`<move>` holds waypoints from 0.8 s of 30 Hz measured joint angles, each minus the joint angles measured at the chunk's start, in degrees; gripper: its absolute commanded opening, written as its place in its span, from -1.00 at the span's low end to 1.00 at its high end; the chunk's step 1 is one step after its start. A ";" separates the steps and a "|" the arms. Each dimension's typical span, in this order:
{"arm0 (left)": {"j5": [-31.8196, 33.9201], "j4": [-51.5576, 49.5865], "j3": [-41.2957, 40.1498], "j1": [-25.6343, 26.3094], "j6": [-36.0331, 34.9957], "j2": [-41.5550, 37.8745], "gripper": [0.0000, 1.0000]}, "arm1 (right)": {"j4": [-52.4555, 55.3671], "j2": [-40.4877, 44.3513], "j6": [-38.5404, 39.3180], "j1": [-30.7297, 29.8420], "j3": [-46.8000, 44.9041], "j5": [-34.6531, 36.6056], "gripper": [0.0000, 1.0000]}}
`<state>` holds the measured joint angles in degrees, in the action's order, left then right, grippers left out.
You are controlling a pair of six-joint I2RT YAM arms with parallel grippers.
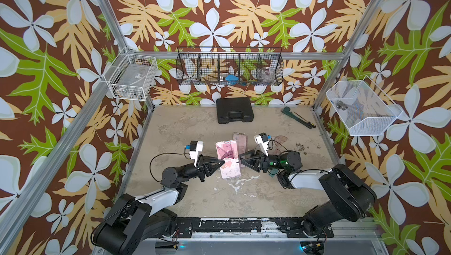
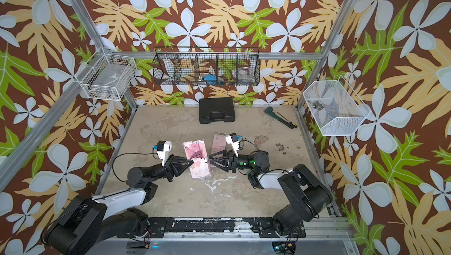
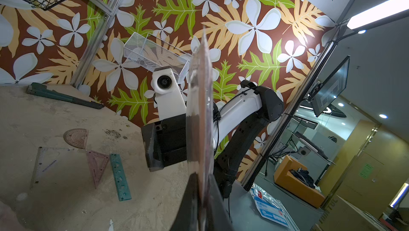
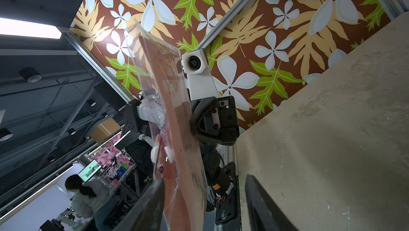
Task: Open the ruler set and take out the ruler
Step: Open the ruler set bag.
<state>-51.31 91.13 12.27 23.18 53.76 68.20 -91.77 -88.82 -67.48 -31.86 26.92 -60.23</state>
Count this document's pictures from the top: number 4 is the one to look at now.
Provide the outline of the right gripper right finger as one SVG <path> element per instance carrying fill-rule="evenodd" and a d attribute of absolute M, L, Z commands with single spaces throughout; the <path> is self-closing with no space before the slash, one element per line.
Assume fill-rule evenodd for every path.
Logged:
<path fill-rule="evenodd" d="M 245 192 L 252 231 L 298 231 L 255 176 L 246 176 Z"/>

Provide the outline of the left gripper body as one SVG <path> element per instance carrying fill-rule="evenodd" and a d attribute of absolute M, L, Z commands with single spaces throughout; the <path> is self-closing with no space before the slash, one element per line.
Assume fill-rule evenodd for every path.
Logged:
<path fill-rule="evenodd" d="M 217 98 L 214 107 L 218 114 L 214 129 L 217 132 L 219 144 L 234 145 L 240 136 L 234 97 L 229 95 Z"/>

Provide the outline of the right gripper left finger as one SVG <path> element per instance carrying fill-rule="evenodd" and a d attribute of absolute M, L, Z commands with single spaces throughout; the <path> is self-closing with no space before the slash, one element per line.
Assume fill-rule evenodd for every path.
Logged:
<path fill-rule="evenodd" d="M 155 180 L 114 231 L 159 231 L 165 204 L 165 182 Z"/>

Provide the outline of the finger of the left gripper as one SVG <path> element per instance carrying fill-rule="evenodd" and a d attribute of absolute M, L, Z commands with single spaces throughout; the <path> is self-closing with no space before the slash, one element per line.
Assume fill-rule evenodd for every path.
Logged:
<path fill-rule="evenodd" d="M 192 116 L 190 130 L 201 143 L 222 143 L 219 108 L 224 105 L 222 98 L 209 97 L 190 101 Z"/>

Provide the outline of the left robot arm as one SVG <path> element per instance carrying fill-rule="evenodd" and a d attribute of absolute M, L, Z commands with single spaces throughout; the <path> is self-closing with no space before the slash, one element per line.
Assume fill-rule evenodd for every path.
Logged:
<path fill-rule="evenodd" d="M 232 146 L 239 137 L 239 126 L 234 97 L 209 97 L 190 102 L 191 134 L 198 139 L 204 173 L 210 186 L 207 210 L 215 211 L 215 224 L 227 227 L 229 223 L 239 228 L 238 177 L 235 163 L 226 164 L 216 150 L 219 144 Z"/>

